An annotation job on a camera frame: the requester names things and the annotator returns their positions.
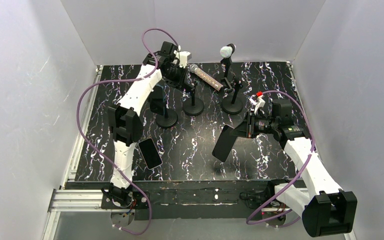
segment black smartphone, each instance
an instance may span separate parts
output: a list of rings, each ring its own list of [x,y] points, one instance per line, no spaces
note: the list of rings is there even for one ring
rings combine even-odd
[[[223,163],[228,159],[233,145],[238,138],[237,136],[231,135],[233,130],[232,127],[225,125],[215,143],[214,149],[212,150],[212,155]]]
[[[148,169],[151,170],[163,164],[152,138],[139,142],[139,148]]]

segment gray floor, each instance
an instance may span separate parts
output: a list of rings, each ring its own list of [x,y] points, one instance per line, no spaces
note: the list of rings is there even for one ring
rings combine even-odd
[[[134,221],[129,228],[140,231],[146,221]],[[112,228],[108,212],[62,212],[55,240],[312,240],[301,221],[274,229],[246,225],[245,219],[158,219],[141,236]],[[344,240],[344,235],[318,237],[318,240]]]

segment cable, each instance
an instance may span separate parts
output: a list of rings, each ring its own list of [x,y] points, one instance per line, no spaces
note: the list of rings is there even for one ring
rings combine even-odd
[[[271,217],[268,217],[268,218],[265,218],[265,219],[261,219],[261,220],[258,220],[258,221],[251,221],[251,219],[257,215],[257,213],[260,213],[261,212],[261,209],[264,208],[265,206],[267,206],[269,203],[271,203],[273,200],[275,200],[277,197],[279,197],[279,195],[281,195],[284,191],[286,191],[286,189],[288,189],[292,184],[294,184],[297,179],[301,176],[301,174],[304,172],[304,169],[306,169],[307,165],[309,164],[310,162],[310,159],[311,159],[311,152],[314,151],[314,148],[315,148],[315,145],[316,145],[316,140],[314,139],[313,137],[313,132],[310,128],[310,124],[309,124],[309,120],[306,116],[306,113],[304,112],[303,108],[300,106],[300,104],[295,100],[293,99],[291,96],[289,96],[288,94],[282,92],[282,91],[278,91],[278,90],[268,90],[268,91],[264,91],[262,94],[270,94],[270,93],[276,93],[276,94],[282,94],[286,97],[288,97],[294,104],[296,104],[296,106],[298,107],[298,109],[301,111],[302,115],[304,116],[304,121],[305,121],[305,124],[307,125],[307,128],[308,128],[308,131],[309,131],[309,134],[310,134],[310,137],[311,137],[311,148],[310,148],[310,154],[308,154],[308,157],[307,157],[307,160],[304,162],[304,164],[302,165],[301,169],[298,171],[298,173],[296,174],[296,176],[285,186],[283,187],[278,193],[276,193],[275,195],[273,195],[271,198],[269,198],[267,201],[265,201],[265,203],[263,203],[261,206],[259,206],[247,219],[246,219],[246,224],[248,225],[254,225],[254,224],[260,224],[260,223],[264,223],[266,221],[269,221],[269,220],[272,220],[272,219],[276,219],[280,216],[283,216],[283,215],[286,215],[290,212],[292,212],[292,209],[288,210],[288,211],[285,211],[285,212],[282,212],[280,214],[277,214],[275,216],[271,216]],[[296,221],[292,221],[291,224],[288,223],[288,226],[292,225],[293,223],[296,223]]]
[[[81,124],[80,124],[80,107],[81,107],[81,104],[82,104],[82,100],[83,98],[85,97],[85,95],[94,87],[100,85],[100,84],[108,84],[108,83],[126,83],[126,82],[135,82],[135,81],[139,81],[139,80],[144,80],[146,78],[148,78],[149,76],[151,76],[156,70],[157,70],[157,67],[158,67],[158,61],[157,61],[157,58],[155,56],[155,54],[149,49],[148,45],[145,43],[145,34],[149,31],[153,31],[153,30],[156,30],[156,31],[160,31],[160,32],[163,32],[165,34],[167,34],[174,42],[175,45],[178,45],[178,43],[176,42],[176,40],[165,30],[161,29],[161,28],[150,28],[146,31],[144,31],[142,33],[142,43],[143,43],[143,46],[145,46],[146,50],[148,50],[148,52],[152,55],[152,57],[155,59],[155,67],[154,69],[148,73],[147,75],[141,77],[141,78],[135,78],[135,79],[114,79],[114,80],[104,80],[104,81],[99,81],[99,82],[96,82],[92,85],[90,85],[88,88],[86,88],[86,90],[84,90],[84,92],[81,94],[80,96],[80,99],[78,100],[78,104],[77,104],[77,110],[76,110],[76,121],[77,121],[77,128],[78,128],[78,131],[80,132],[80,135],[83,137],[84,141],[92,147],[93,150],[95,150],[99,155],[101,155],[105,160],[107,160],[120,174],[121,176],[129,183],[131,184],[135,189],[137,189],[142,195],[143,197],[145,197],[146,199],[146,202],[148,203],[148,206],[149,206],[149,221],[146,225],[146,227],[140,231],[140,232],[135,232],[135,231],[132,231],[132,230],[129,230],[129,229],[126,229],[126,228],[123,228],[123,227],[119,227],[120,230],[124,230],[132,235],[141,235],[143,234],[144,232],[146,232],[146,230],[149,228],[150,224],[151,224],[151,219],[152,219],[152,208],[151,208],[151,201],[150,199],[148,198],[148,196],[145,194],[144,191],[142,191],[142,189],[140,189],[136,184],[134,184],[129,178],[126,177],[126,175],[123,173],[123,171],[121,171],[121,169],[109,158],[107,157],[105,154],[103,154],[96,146],[94,146],[94,144],[85,136],[85,133],[82,131],[82,127],[81,127]]]

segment round black base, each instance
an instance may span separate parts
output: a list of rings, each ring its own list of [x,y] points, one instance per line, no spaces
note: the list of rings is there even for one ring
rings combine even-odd
[[[155,117],[156,124],[163,129],[169,129],[178,123],[178,114],[172,109],[166,109],[168,117],[157,114]]]
[[[221,109],[225,111],[228,114],[238,114],[242,112],[242,109],[244,108],[244,104],[242,101],[238,98],[234,101],[234,104],[232,104],[233,96],[228,96],[221,101]]]
[[[183,112],[188,116],[197,116],[204,112],[204,102],[195,97],[195,105],[192,105],[192,98],[183,102]]]

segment sparkly microphone handle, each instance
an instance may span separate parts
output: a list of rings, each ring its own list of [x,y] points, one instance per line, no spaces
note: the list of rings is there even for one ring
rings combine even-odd
[[[216,81],[214,78],[208,75],[205,71],[199,68],[198,65],[196,64],[191,64],[189,66],[189,72],[196,74],[200,79],[204,80],[204,82],[209,84],[211,87],[213,87],[217,91],[220,91],[220,89],[222,89],[223,87],[223,84]]]

